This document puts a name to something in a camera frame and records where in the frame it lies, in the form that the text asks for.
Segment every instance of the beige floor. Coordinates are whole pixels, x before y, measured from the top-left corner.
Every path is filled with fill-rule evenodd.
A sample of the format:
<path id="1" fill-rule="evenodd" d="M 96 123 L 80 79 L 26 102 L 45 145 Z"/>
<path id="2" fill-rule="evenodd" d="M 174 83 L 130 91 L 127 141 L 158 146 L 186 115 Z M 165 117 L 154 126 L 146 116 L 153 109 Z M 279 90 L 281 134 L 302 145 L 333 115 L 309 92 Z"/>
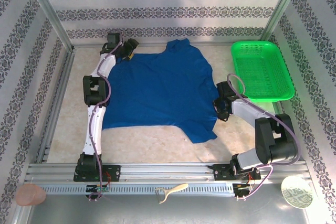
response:
<path id="1" fill-rule="evenodd" d="M 234 72 L 230 46 L 200 46 L 213 68 L 214 83 L 226 80 Z M 138 47 L 137 53 L 158 53 L 164 47 Z M 87 129 L 87 106 L 83 101 L 82 78 L 96 67 L 100 48 L 79 48 L 70 73 L 48 163 L 76 163 L 82 152 Z M 262 107 L 273 111 L 271 103 Z M 217 121 L 218 138 L 192 144 L 178 127 L 137 126 L 108 129 L 102 132 L 103 162 L 215 162 L 228 161 L 236 153 L 254 147 L 254 129 L 242 119 L 231 116 L 228 122 Z"/>

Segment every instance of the green basket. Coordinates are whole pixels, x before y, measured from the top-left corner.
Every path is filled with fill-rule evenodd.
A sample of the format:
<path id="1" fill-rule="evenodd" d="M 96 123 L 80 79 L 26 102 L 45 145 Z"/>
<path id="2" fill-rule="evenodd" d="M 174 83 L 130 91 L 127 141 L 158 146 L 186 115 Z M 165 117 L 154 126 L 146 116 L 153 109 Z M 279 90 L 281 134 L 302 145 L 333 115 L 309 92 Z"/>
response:
<path id="1" fill-rule="evenodd" d="M 268 41 L 242 41 L 231 47 L 237 75 L 245 84 L 245 95 L 252 102 L 278 102 L 294 96 L 279 48 Z"/>

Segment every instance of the enclosure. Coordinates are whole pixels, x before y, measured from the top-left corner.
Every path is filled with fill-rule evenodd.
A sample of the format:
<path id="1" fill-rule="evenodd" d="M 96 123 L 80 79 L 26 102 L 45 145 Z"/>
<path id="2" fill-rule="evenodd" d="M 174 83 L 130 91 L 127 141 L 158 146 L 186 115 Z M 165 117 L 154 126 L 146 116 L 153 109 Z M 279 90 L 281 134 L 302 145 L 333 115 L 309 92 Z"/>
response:
<path id="1" fill-rule="evenodd" d="M 100 212 L 106 223 L 134 223 L 139 216 L 143 223 L 224 223 L 225 218 L 236 223 L 253 215 L 253 207 L 259 213 L 249 220 L 253 223 L 275 219 L 336 222 L 336 175 L 332 170 L 336 154 L 335 0 L 0 2 L 0 223 L 99 222 L 87 214 L 91 210 Z M 243 119 L 232 115 L 227 122 L 217 120 L 213 129 L 217 138 L 197 144 L 176 126 L 114 127 L 102 131 L 101 145 L 103 163 L 121 165 L 116 187 L 151 190 L 153 184 L 189 183 L 195 190 L 214 188 L 206 196 L 190 191 L 190 195 L 172 197 L 166 210 L 145 193 L 115 193 L 103 202 L 86 204 L 81 191 L 86 184 L 73 182 L 88 127 L 82 79 L 99 63 L 108 33 L 117 32 L 125 40 L 133 38 L 140 43 L 136 54 L 159 54 L 169 41 L 187 38 L 211 66 L 214 84 L 235 72 L 233 43 L 262 40 L 276 44 L 295 94 L 288 101 L 258 105 L 290 116 L 301 142 L 301 160 L 288 168 L 275 168 L 256 198 L 236 202 L 212 195 L 228 193 L 230 184 L 224 184 L 222 191 L 211 191 L 221 185 L 207 166 L 227 163 L 234 154 L 255 147 L 255 129 Z M 261 170 L 261 177 L 266 171 Z M 281 197 L 281 181 L 289 175 L 303 177 L 314 188 L 316 201 L 311 208 L 296 209 Z M 44 188 L 46 203 L 17 206 L 15 192 L 23 183 Z M 263 202 L 267 197 L 268 205 Z M 107 214 L 109 202 L 118 205 L 111 207 L 114 219 Z M 209 205 L 209 212 L 202 204 Z M 219 213 L 221 204 L 225 211 Z M 172 218 L 170 214 L 182 207 L 185 214 Z M 62 218 L 55 218 L 55 209 Z M 240 216 L 242 209 L 246 214 Z"/>

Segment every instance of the wall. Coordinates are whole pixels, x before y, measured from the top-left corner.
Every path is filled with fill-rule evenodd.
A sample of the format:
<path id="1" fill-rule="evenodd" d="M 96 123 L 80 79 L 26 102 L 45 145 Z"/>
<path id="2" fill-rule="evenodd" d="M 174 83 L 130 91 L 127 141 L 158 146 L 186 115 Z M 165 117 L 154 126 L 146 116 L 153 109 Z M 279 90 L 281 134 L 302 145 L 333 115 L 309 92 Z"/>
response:
<path id="1" fill-rule="evenodd" d="M 139 42 L 258 39 L 278 0 L 50 0 L 74 45 L 109 31 Z"/>
<path id="2" fill-rule="evenodd" d="M 336 222 L 336 0 L 291 0 L 271 41 L 296 88 L 281 103 L 302 140 L 314 185 Z"/>
<path id="3" fill-rule="evenodd" d="M 0 0 L 0 223 L 34 162 L 65 49 L 37 0 Z"/>

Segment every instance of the green plastic tray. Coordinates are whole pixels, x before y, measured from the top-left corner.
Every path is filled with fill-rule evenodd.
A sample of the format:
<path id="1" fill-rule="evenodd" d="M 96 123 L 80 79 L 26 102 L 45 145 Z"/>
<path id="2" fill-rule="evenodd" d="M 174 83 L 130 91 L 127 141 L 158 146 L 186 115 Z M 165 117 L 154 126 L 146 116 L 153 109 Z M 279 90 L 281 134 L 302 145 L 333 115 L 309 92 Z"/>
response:
<path id="1" fill-rule="evenodd" d="M 294 87 L 279 48 L 268 41 L 241 41 L 231 47 L 237 75 L 252 102 L 278 102 L 294 96 Z"/>

